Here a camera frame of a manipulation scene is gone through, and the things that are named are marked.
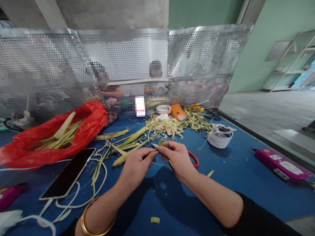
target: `bracelet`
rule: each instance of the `bracelet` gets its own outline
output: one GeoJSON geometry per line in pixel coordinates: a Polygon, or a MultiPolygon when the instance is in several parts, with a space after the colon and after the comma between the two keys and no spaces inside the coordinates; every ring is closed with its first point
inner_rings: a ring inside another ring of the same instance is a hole
{"type": "Polygon", "coordinates": [[[113,225],[114,225],[114,223],[115,223],[115,220],[116,220],[116,216],[115,216],[114,219],[113,219],[113,221],[112,221],[112,223],[111,223],[111,226],[110,226],[109,229],[108,229],[105,233],[103,233],[103,234],[91,234],[91,233],[86,229],[85,222],[84,222],[86,210],[89,208],[89,206],[90,206],[93,202],[95,202],[95,201],[96,201],[97,199],[99,199],[99,198],[100,198],[100,197],[97,197],[97,198],[94,198],[92,201],[90,201],[90,203],[86,206],[86,208],[85,208],[85,210],[84,210],[84,212],[83,212],[83,214],[82,214],[81,226],[82,226],[82,230],[83,230],[84,234],[87,235],[87,236],[104,236],[105,234],[107,234],[107,233],[111,230],[111,228],[113,227],[113,225]]]}

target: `red scissors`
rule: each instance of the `red scissors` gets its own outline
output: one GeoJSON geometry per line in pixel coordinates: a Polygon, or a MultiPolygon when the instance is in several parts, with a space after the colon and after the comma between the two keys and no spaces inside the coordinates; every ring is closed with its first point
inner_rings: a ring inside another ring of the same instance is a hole
{"type": "Polygon", "coordinates": [[[197,169],[197,168],[199,167],[199,161],[198,161],[198,159],[197,159],[196,156],[195,156],[194,154],[192,154],[191,152],[189,152],[189,151],[187,151],[187,152],[188,152],[188,155],[191,156],[191,157],[195,160],[196,164],[193,164],[193,166],[197,169]]]}

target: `phone screen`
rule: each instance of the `phone screen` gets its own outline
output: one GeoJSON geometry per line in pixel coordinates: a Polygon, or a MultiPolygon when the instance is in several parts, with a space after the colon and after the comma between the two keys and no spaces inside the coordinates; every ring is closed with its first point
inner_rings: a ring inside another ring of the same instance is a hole
{"type": "Polygon", "coordinates": [[[47,198],[66,197],[70,193],[76,180],[86,167],[88,159],[93,154],[95,148],[87,148],[76,154],[63,171],[57,176],[55,181],[48,187],[40,200],[47,198]]]}
{"type": "Polygon", "coordinates": [[[135,96],[136,116],[145,117],[145,100],[144,96],[135,96]]]}

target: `pink device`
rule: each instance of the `pink device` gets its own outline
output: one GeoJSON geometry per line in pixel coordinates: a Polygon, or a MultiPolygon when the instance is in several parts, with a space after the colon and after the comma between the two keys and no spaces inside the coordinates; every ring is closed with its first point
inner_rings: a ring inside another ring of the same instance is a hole
{"type": "Polygon", "coordinates": [[[297,182],[311,175],[300,169],[271,149],[255,150],[255,157],[278,174],[285,181],[297,182]]]}
{"type": "Polygon", "coordinates": [[[26,183],[22,183],[0,189],[0,212],[5,211],[23,193],[25,186],[26,183]]]}

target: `blue table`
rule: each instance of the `blue table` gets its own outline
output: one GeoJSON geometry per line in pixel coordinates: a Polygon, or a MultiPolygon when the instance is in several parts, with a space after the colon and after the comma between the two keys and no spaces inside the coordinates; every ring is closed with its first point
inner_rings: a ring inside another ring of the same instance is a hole
{"type": "MultiPolygon", "coordinates": [[[[110,133],[135,126],[130,131],[130,133],[134,133],[143,127],[143,124],[136,124],[136,122],[143,123],[143,119],[130,121],[130,118],[134,119],[134,116],[121,115],[103,132],[110,133]]],[[[212,179],[232,190],[245,194],[282,221],[315,214],[315,193],[309,187],[285,183],[256,159],[252,148],[264,149],[268,148],[267,145],[225,119],[215,123],[237,129],[233,139],[225,149],[217,149],[206,143],[201,150],[198,150],[205,141],[204,133],[196,133],[190,129],[185,129],[184,139],[177,138],[178,142],[185,144],[187,149],[199,159],[198,171],[200,173],[208,174],[214,170],[212,179]]],[[[10,131],[0,132],[0,146],[10,142],[13,135],[14,133],[10,131]]],[[[103,145],[104,141],[93,141],[89,147],[99,149],[103,145]]],[[[163,163],[160,157],[157,157],[157,163],[168,165],[166,162],[163,163]]],[[[104,162],[108,175],[100,194],[105,193],[116,183],[122,171],[122,166],[112,168],[115,159],[116,157],[113,157],[104,162]]],[[[96,164],[96,162],[91,162],[86,168],[79,179],[81,187],[91,180],[90,172],[96,164]]],[[[1,171],[0,187],[22,182],[27,182],[30,185],[29,190],[21,195],[8,210],[21,209],[24,217],[38,215],[46,203],[46,201],[38,201],[38,198],[65,165],[66,162],[56,163],[33,172],[24,173],[1,171]]],[[[96,189],[99,188],[103,178],[104,170],[101,169],[96,189]]],[[[93,191],[90,184],[79,191],[72,205],[80,205],[92,197],[93,191]]],[[[67,205],[71,198],[60,202],[67,205]]],[[[74,218],[82,214],[83,210],[84,207],[73,209],[66,219],[56,223],[57,235],[69,226],[74,218]]],[[[53,221],[61,211],[62,209],[57,208],[53,203],[43,217],[53,221]]],[[[154,164],[151,165],[141,185],[118,211],[116,223],[109,233],[109,235],[123,234],[224,235],[214,216],[186,186],[177,180],[170,169],[154,164]],[[151,224],[150,218],[152,216],[159,217],[160,224],[151,224]]],[[[41,228],[36,220],[30,219],[11,228],[6,235],[51,235],[51,231],[49,228],[41,228]]]]}

